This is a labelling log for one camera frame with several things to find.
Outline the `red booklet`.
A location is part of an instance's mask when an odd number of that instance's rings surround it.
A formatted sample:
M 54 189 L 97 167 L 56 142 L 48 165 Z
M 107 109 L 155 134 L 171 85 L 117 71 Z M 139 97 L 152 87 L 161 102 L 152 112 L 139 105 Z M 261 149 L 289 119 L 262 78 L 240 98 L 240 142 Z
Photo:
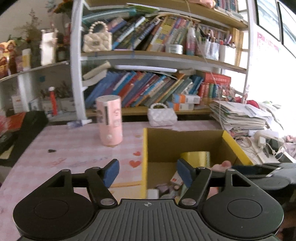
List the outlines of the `red booklet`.
M 6 132 L 14 132 L 18 131 L 23 123 L 26 113 L 17 113 L 12 116 L 6 117 L 3 113 L 1 113 L 1 136 Z

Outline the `white yellow jar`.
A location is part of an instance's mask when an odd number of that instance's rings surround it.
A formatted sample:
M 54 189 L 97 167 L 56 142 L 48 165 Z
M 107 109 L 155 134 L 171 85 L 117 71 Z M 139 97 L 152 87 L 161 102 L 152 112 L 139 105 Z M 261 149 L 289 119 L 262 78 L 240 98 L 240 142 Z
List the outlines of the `white yellow jar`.
M 31 49 L 27 48 L 22 51 L 22 66 L 23 71 L 31 69 Z

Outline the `white power strip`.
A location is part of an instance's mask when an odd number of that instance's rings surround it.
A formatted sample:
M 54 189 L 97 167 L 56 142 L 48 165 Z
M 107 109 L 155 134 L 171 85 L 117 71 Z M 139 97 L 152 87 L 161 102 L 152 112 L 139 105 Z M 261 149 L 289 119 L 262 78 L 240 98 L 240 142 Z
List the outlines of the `white power strip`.
M 260 148 L 267 143 L 267 139 L 276 140 L 280 144 L 280 147 L 283 146 L 285 143 L 280 133 L 277 133 L 271 130 L 259 130 L 254 134 L 253 137 L 256 144 L 258 144 Z

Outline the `row of leaning books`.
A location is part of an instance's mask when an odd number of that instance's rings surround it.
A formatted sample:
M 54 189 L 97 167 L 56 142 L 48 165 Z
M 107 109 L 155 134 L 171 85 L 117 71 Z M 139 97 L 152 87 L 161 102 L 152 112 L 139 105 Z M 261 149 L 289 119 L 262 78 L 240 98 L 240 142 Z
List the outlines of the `row of leaning books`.
M 176 95 L 196 95 L 203 82 L 204 78 L 198 75 L 104 70 L 83 81 L 90 84 L 84 92 L 85 107 L 93 108 L 95 99 L 105 95 L 119 96 L 124 108 L 165 104 L 173 102 Z

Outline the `fortune god figurine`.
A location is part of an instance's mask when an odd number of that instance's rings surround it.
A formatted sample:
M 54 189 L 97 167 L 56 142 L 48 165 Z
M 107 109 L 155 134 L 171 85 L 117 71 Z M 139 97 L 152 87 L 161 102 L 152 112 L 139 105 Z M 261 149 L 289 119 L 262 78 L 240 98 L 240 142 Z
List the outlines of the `fortune god figurine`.
M 17 73 L 16 67 L 16 43 L 14 40 L 1 43 L 0 75 L 5 78 Z

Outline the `pink checkered tablecloth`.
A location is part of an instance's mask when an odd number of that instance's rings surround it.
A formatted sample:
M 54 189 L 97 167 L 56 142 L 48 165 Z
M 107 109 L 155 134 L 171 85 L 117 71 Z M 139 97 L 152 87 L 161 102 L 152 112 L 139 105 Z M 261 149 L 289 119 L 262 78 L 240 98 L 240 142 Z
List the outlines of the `pink checkered tablecloth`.
M 83 173 L 91 167 L 103 167 L 116 158 L 120 162 L 120 172 L 111 188 L 114 197 L 144 197 L 143 141 L 149 124 L 135 122 L 122 126 L 123 141 L 115 147 L 100 142 L 98 126 L 94 123 L 72 130 L 66 126 L 44 128 L 1 187 L 1 240 L 17 240 L 20 236 L 13 221 L 16 204 L 63 169 Z M 221 135 L 214 121 L 179 121 L 174 126 L 152 131 L 153 154 L 162 162 L 172 162 L 185 151 L 210 150 Z

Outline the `stack of newspapers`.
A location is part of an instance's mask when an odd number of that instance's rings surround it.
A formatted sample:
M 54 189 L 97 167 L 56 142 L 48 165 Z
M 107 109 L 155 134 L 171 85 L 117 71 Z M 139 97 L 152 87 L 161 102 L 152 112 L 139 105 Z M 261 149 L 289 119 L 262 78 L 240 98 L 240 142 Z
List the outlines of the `stack of newspapers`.
M 209 104 L 209 108 L 222 129 L 234 138 L 252 136 L 256 131 L 267 129 L 273 121 L 270 112 L 250 104 L 216 100 Z

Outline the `small white red box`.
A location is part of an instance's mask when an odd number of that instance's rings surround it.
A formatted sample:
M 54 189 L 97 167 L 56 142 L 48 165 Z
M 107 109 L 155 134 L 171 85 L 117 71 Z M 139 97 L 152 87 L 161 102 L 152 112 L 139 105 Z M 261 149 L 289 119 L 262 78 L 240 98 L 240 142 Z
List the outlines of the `small white red box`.
M 170 179 L 170 183 L 173 184 L 173 185 L 182 186 L 183 181 L 182 181 L 182 178 L 180 177 L 180 175 L 178 174 L 177 171 L 174 173 L 174 175 Z

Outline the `yellow packing tape roll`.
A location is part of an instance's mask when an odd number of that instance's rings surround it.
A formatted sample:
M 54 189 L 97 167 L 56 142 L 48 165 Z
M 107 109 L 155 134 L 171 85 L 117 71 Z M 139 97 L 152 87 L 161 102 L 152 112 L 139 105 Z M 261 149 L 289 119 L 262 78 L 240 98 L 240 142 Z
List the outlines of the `yellow packing tape roll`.
M 180 157 L 186 160 L 194 168 L 197 167 L 210 167 L 210 152 L 197 151 L 197 152 L 184 152 Z

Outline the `white metal bookshelf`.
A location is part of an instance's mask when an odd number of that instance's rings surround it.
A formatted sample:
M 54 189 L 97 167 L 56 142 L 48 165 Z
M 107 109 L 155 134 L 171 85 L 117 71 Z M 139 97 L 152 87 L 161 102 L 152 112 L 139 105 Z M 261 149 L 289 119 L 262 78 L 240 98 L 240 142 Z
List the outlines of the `white metal bookshelf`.
M 147 14 L 147 18 L 172 18 L 179 16 L 192 21 L 195 25 L 200 23 L 208 24 L 214 29 L 226 29 L 235 38 L 236 50 L 234 63 L 230 64 L 225 59 L 214 60 L 205 56 L 193 56 L 186 54 L 169 53 L 165 51 L 165 45 L 157 42 L 162 30 L 167 26 L 165 22 L 157 24 L 151 31 L 153 36 L 147 42 L 144 51 L 138 51 L 137 45 L 133 44 L 131 49 L 99 52 L 84 52 L 82 50 L 82 34 L 86 31 L 86 24 L 83 19 L 88 15 L 96 17 L 99 14 L 110 14 L 119 16 L 127 11 L 128 7 L 143 6 L 155 9 L 154 13 Z M 74 1 L 71 18 L 71 46 L 70 46 L 70 65 L 72 89 L 74 93 L 75 112 L 77 117 L 85 118 L 91 115 L 89 108 L 84 103 L 83 92 L 86 87 L 82 85 L 83 73 L 91 70 L 105 61 L 111 64 L 113 69 L 125 68 L 133 70 L 139 67 L 144 71 L 165 72 L 169 69 L 178 71 L 189 70 L 214 70 L 248 74 L 248 68 L 239 66 L 240 55 L 242 52 L 243 32 L 247 30 L 247 23 L 244 20 L 236 20 L 228 14 L 209 9 L 200 4 L 186 3 L 186 1 Z

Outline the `white milk carton vase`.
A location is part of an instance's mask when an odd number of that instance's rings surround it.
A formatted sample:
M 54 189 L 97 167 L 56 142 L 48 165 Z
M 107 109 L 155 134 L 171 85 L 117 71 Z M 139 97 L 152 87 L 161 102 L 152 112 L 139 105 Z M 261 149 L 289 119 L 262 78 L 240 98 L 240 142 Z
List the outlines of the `white milk carton vase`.
M 40 42 L 41 65 L 51 65 L 56 62 L 57 33 L 56 28 L 41 30 L 42 39 Z

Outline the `pink cylindrical humidifier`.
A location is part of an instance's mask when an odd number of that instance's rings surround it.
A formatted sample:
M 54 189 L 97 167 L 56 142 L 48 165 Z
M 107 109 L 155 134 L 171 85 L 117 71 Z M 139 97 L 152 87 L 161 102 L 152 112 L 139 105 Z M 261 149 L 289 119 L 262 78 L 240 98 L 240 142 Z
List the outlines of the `pink cylindrical humidifier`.
M 123 140 L 121 97 L 118 95 L 97 97 L 96 114 L 102 144 L 119 145 Z

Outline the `orange white medicine box upper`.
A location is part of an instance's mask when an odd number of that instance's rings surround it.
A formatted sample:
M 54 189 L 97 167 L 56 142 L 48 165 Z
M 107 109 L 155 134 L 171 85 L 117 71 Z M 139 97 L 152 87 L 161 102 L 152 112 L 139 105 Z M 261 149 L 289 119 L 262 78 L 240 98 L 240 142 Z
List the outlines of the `orange white medicine box upper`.
M 199 104 L 200 100 L 201 97 L 198 95 L 173 94 L 172 96 L 173 103 Z

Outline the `orange white medicine box lower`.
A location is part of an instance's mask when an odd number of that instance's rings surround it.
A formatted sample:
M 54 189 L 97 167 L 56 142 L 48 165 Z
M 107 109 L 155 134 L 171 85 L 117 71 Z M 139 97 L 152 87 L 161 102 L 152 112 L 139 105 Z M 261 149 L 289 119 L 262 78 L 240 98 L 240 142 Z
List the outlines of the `orange white medicine box lower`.
M 194 110 L 194 104 L 192 103 L 173 103 L 170 101 L 166 102 L 168 108 L 172 108 L 174 111 L 192 111 Z

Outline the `orange white medicine box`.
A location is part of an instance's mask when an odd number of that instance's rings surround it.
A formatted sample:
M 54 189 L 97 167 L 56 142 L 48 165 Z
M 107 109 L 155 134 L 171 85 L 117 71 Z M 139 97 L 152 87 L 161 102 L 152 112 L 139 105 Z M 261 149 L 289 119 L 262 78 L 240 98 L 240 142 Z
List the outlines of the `orange white medicine box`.
M 172 96 L 173 103 L 199 104 L 200 100 L 201 97 L 198 95 L 173 94 Z
M 172 108 L 174 111 L 192 111 L 194 110 L 194 104 L 192 103 L 173 103 L 170 101 L 166 102 L 168 108 Z

